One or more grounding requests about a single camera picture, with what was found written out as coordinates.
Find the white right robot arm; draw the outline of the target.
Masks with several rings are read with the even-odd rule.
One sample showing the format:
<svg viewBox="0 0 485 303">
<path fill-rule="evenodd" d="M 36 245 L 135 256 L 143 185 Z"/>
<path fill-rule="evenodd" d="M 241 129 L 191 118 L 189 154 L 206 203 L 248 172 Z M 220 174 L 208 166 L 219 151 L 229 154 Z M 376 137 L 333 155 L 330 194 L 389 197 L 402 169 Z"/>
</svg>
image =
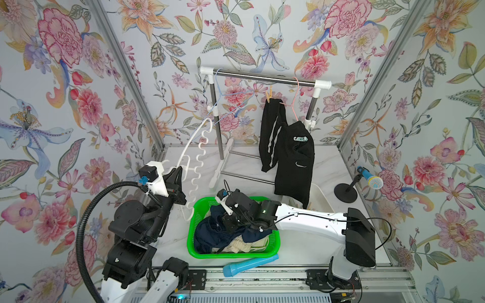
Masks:
<svg viewBox="0 0 485 303">
<path fill-rule="evenodd" d="M 359 269 L 376 266 L 376 239 L 372 219 L 356 208 L 344 213 L 304 210 L 265 200 L 257 202 L 239 190 L 222 189 L 216 202 L 225 213 L 222 223 L 233 235 L 243 229 L 255 235 L 273 231 L 298 231 L 316 234 L 341 246 L 331 257 L 326 279 L 332 288 L 343 288 L 352 282 Z"/>
</svg>

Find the white hanger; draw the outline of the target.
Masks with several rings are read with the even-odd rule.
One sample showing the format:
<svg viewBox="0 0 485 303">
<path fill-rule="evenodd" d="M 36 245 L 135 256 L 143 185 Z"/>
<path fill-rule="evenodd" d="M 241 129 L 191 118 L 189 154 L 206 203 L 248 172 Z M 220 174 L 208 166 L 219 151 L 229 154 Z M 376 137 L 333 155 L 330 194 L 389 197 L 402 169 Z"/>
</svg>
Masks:
<svg viewBox="0 0 485 303">
<path fill-rule="evenodd" d="M 186 193 L 187 203 L 184 206 L 180 206 L 181 216 L 186 222 L 189 222 L 195 213 L 194 206 L 196 203 L 196 193 L 199 188 L 197 182 L 202 177 L 201 170 L 204 166 L 204 161 L 202 158 L 207 153 L 205 145 L 208 143 L 208 135 L 211 134 L 212 130 L 212 119 L 204 119 L 197 129 L 193 131 L 188 143 L 183 148 L 177 163 L 169 166 L 169 170 L 171 170 L 179 167 L 180 164 L 182 165 L 183 182 L 187 181 L 188 177 L 191 177 L 188 186 L 189 191 Z M 192 160 L 188 155 L 188 149 L 195 141 L 197 141 L 197 149 L 199 152 L 195 155 L 195 159 Z"/>
</svg>

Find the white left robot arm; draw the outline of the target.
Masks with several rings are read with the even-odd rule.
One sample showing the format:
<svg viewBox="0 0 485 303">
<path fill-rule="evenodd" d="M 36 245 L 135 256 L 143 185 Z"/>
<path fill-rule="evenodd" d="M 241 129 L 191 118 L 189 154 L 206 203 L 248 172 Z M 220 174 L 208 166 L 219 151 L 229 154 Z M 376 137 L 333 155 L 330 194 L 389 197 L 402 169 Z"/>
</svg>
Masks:
<svg viewBox="0 0 485 303">
<path fill-rule="evenodd" d="M 172 207 L 187 203 L 182 188 L 183 168 L 175 167 L 168 174 L 162 172 L 160 162 L 151 162 L 139 170 L 138 181 L 120 181 L 109 185 L 95 196 L 84 211 L 78 224 L 75 253 L 81 278 L 95 302 L 109 302 L 110 298 L 102 297 L 87 268 L 87 248 L 84 244 L 90 215 L 105 196 L 118 188 L 138 188 L 150 198 L 147 205 L 135 199 L 123 203 L 109 225 L 109 231 L 115 235 L 115 243 L 107 256 L 103 280 L 113 280 L 119 283 L 119 290 L 126 291 L 150 271 L 157 251 L 153 244 L 164 235 Z"/>
</svg>

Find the navy blue shorts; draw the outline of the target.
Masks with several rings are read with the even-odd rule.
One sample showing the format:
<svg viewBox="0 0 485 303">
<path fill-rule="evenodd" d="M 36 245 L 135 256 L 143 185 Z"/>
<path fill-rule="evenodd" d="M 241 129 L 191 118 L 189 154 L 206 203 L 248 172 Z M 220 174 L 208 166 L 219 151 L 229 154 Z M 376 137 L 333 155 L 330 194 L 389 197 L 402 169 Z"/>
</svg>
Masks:
<svg viewBox="0 0 485 303">
<path fill-rule="evenodd" d="M 256 242 L 272 234 L 272 231 L 251 232 L 245 228 L 230 234 L 222 223 L 222 216 L 225 213 L 221 205 L 211 206 L 208 216 L 197 225 L 195 231 L 196 252 L 211 254 L 213 248 L 224 248 L 238 236 L 242 236 L 244 242 Z"/>
</svg>

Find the beige shorts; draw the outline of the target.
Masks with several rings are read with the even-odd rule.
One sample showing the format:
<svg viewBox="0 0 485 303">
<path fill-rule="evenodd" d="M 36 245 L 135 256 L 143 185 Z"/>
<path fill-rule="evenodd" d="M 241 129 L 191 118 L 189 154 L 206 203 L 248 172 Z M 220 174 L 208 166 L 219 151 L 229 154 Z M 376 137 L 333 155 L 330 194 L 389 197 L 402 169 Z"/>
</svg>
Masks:
<svg viewBox="0 0 485 303">
<path fill-rule="evenodd" d="M 224 248 L 213 248 L 214 253 L 251 253 L 265 251 L 269 244 L 269 236 L 266 236 L 256 242 L 244 242 L 242 236 L 238 236 Z"/>
</svg>

